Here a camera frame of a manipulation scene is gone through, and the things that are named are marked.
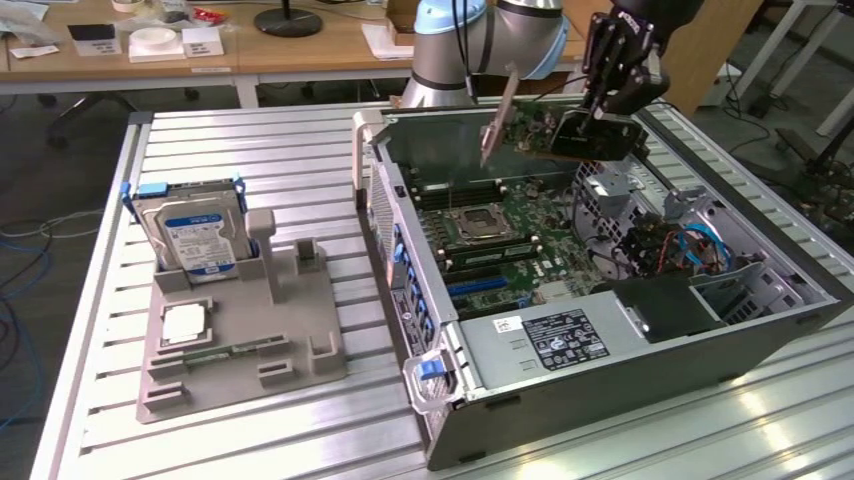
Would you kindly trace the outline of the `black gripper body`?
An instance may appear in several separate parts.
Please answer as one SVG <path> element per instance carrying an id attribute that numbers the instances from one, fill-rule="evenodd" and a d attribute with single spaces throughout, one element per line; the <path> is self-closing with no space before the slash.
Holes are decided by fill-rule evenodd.
<path id="1" fill-rule="evenodd" d="M 703 0 L 615 0 L 613 7 L 652 25 L 652 39 L 665 51 L 673 32 L 692 22 Z"/>

